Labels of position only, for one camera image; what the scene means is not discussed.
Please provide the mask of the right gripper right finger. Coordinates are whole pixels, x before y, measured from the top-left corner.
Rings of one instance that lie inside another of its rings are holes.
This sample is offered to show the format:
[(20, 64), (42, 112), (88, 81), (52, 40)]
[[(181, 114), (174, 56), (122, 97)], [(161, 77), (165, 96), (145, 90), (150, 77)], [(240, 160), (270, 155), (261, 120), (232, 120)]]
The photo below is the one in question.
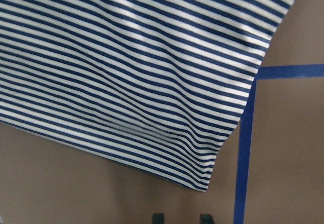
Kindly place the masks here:
[(201, 214), (199, 217), (200, 224), (215, 224), (214, 218), (210, 214)]

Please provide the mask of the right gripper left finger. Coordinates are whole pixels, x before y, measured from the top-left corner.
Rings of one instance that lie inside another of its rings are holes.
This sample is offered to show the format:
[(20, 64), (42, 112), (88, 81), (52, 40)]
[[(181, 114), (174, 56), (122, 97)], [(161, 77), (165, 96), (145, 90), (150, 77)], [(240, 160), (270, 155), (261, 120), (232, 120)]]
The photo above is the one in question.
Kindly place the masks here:
[(164, 224), (165, 215), (163, 213), (154, 213), (152, 215), (152, 224)]

